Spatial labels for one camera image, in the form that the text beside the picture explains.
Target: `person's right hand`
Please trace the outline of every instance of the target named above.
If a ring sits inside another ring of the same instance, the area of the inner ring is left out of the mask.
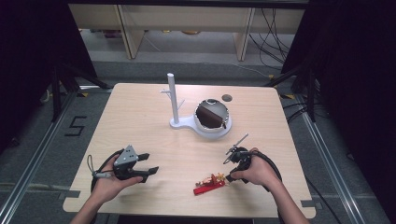
[[[250,152],[253,151],[259,150],[254,147]],[[280,182],[270,164],[258,156],[251,157],[251,164],[247,170],[233,172],[231,173],[231,177],[234,179],[245,178],[251,183],[263,185],[269,190]]]

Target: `stand base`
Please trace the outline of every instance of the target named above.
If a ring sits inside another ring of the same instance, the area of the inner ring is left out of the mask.
[[[233,121],[232,121],[231,117],[228,117],[227,128],[222,129],[221,131],[219,131],[217,133],[205,133],[205,132],[201,131],[195,123],[194,115],[191,115],[191,116],[185,117],[185,118],[178,118],[178,123],[175,123],[174,119],[171,119],[169,121],[169,124],[174,129],[190,128],[190,129],[193,129],[196,133],[198,133],[199,135],[201,135],[204,138],[218,139],[218,138],[221,138],[222,136],[224,136],[225,134],[227,134],[231,130],[231,127],[233,126]]]

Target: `gray floor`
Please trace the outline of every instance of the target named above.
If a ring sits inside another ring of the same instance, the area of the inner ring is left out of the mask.
[[[279,76],[279,71],[266,67],[279,68],[280,63],[262,56],[255,45],[249,41],[247,56],[243,62],[236,60],[233,36],[224,33],[205,33],[185,35],[173,31],[148,31],[145,34],[137,58],[128,60],[122,40],[104,38],[101,33],[81,32],[99,78],[114,84],[126,82],[163,82],[162,75],[168,72],[182,73],[179,83],[249,85],[260,86],[266,83],[269,75]],[[292,35],[280,35],[289,45]],[[280,57],[276,50],[273,53]],[[281,94],[290,93],[292,78],[278,85]],[[106,105],[109,93],[89,93],[87,97],[77,97],[67,110],[64,121],[52,141],[30,188],[24,195],[11,223],[67,223],[74,214],[62,209],[64,193],[73,181],[81,158],[85,153],[96,124]],[[282,105],[295,104],[292,99],[282,99]],[[288,117],[297,111],[298,106],[285,109]],[[364,180],[359,167],[347,158],[347,147],[339,136],[332,120],[328,118],[321,105],[316,106],[317,125],[332,157],[341,171],[346,185],[353,194],[366,223],[389,223],[370,187]],[[86,116],[79,120],[84,131],[79,137],[67,137],[76,130],[69,125],[74,116]],[[26,128],[19,134],[21,144],[8,148],[0,156],[0,199],[3,202],[22,175],[24,168],[39,146],[50,126],[51,101],[43,104],[32,115]],[[351,222],[340,196],[334,187],[328,170],[318,153],[302,116],[290,123],[292,134],[305,175],[313,182],[342,223]],[[317,205],[317,216],[312,223],[336,223],[329,209],[311,188],[312,197]],[[117,223],[117,215],[102,214],[97,223]],[[254,223],[278,223],[275,218],[258,218]]]

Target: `person's left hand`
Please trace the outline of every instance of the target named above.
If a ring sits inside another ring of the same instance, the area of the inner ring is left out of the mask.
[[[103,171],[113,170],[114,161],[119,155],[114,156],[108,161]],[[98,178],[95,187],[92,191],[91,198],[94,198],[98,203],[106,203],[114,199],[123,189],[139,183],[143,180],[142,176],[132,177],[126,180],[119,180],[111,172],[111,177]]]

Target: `red object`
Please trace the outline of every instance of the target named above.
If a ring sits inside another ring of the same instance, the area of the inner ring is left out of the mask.
[[[208,191],[210,191],[212,189],[221,188],[224,185],[225,185],[224,181],[221,180],[221,181],[217,182],[216,184],[214,184],[212,186],[202,186],[202,187],[194,189],[194,194],[195,195],[202,194],[202,193],[208,192]]]

